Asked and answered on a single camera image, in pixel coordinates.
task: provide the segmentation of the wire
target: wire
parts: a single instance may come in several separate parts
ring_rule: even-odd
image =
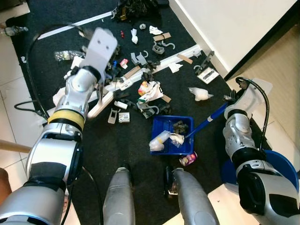
[[[264,140],[264,137],[265,137],[265,134],[266,134],[268,119],[269,119],[269,113],[270,113],[270,104],[269,104],[268,97],[267,97],[266,93],[264,92],[264,90],[257,83],[255,83],[254,81],[252,81],[250,79],[239,76],[235,79],[235,81],[238,84],[241,84],[242,81],[245,81],[247,83],[252,84],[254,87],[256,87],[260,91],[260,93],[263,96],[263,99],[264,99],[264,102],[265,102],[265,105],[266,105],[266,114],[265,114],[264,123],[263,123],[263,129],[262,129],[262,135],[261,135],[261,139],[260,139],[259,151],[262,152],[265,155],[265,153],[263,151],[263,140]]]
[[[97,191],[99,213],[100,213],[100,225],[103,225],[104,222],[103,222],[102,200],[101,200],[101,196],[100,196],[100,190],[99,190],[97,182],[96,182],[95,178],[92,176],[92,174],[87,170],[87,168],[85,166],[82,166],[82,168],[88,174],[88,176],[90,177],[90,179],[93,181],[93,184],[94,184],[95,189]]]
[[[28,48],[28,50],[27,50],[27,52],[26,52],[26,56],[25,56],[26,61],[27,61],[27,63],[26,63],[26,69],[27,69],[27,73],[28,73],[29,80],[30,80],[31,88],[32,88],[34,97],[35,97],[35,99],[36,99],[36,101],[37,101],[37,103],[38,103],[38,105],[39,105],[39,107],[40,107],[40,109],[41,109],[43,115],[46,117],[46,120],[47,120],[47,118],[49,118],[49,114],[48,114],[48,112],[45,110],[45,108],[43,107],[43,105],[42,105],[42,103],[41,103],[41,101],[40,101],[40,98],[39,98],[39,95],[38,95],[36,86],[34,85],[34,80],[33,80],[33,77],[32,77],[32,75],[31,75],[31,72],[30,72],[30,63],[29,63],[30,58],[29,58],[29,56],[30,56],[30,53],[31,53],[31,51],[32,51],[32,49],[33,49],[34,44],[36,43],[36,41],[38,40],[38,38],[39,38],[42,34],[44,34],[44,33],[46,33],[46,32],[49,32],[50,30],[52,30],[52,29],[55,28],[55,27],[62,27],[62,26],[72,26],[72,27],[74,27],[74,28],[77,28],[80,32],[83,33],[83,29],[82,29],[81,27],[76,26],[76,25],[73,25],[73,24],[69,24],[69,23],[59,23],[59,24],[53,24],[53,25],[50,25],[50,26],[46,27],[45,29],[43,29],[41,32],[39,32],[38,34],[36,34],[36,35],[34,36],[32,42],[31,42],[31,44],[29,45],[29,48]]]
[[[14,105],[14,108],[17,109],[17,110],[29,111],[29,112],[36,113],[37,115],[39,115],[39,116],[43,117],[45,120],[47,120],[47,118],[45,117],[44,114],[41,113],[41,111],[18,107],[19,105],[23,105],[23,104],[27,104],[27,103],[31,103],[31,102],[37,102],[37,100],[31,100],[31,101],[26,101],[26,102],[20,102],[20,103],[18,103],[18,104],[15,104],[15,105]]]
[[[74,185],[71,186],[71,189],[70,189],[70,192],[69,192],[69,196],[68,196],[68,199],[67,199],[68,202],[67,202],[66,213],[65,213],[65,216],[64,216],[64,218],[62,219],[60,225],[64,225],[64,223],[65,223],[65,221],[66,221],[66,219],[67,219],[67,216],[68,216],[68,213],[69,213],[69,210],[70,210],[70,206],[71,206],[71,200],[72,200],[73,189],[74,189]]]

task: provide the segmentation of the white wall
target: white wall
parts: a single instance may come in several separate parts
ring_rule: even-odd
[[[174,0],[227,71],[296,0]]]

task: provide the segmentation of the plastic bottle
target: plastic bottle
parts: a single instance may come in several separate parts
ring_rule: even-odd
[[[164,142],[170,137],[171,132],[164,130],[158,136],[156,136],[153,140],[150,141],[149,147],[150,151],[161,151],[164,149]]]
[[[12,27],[6,27],[4,29],[0,29],[0,34],[5,36],[15,36],[27,31],[28,31],[27,27],[12,26]]]

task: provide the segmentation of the plastic wrapper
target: plastic wrapper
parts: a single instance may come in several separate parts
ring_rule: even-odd
[[[75,56],[83,58],[85,57],[85,53],[73,50],[54,52],[55,60],[57,60],[58,62],[63,60],[73,60]]]

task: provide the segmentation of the baseboard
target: baseboard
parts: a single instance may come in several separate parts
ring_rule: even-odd
[[[178,19],[186,28],[186,30],[189,32],[191,37],[202,48],[206,55],[210,51],[214,50],[211,49],[208,43],[203,39],[203,37],[198,31],[198,28],[194,26],[194,22],[189,18],[189,16],[186,14],[185,10],[177,0],[170,0],[170,7],[173,10],[173,12],[177,15]],[[225,67],[216,55],[212,57],[211,62],[222,77],[225,77],[228,74],[229,71],[225,69]]]

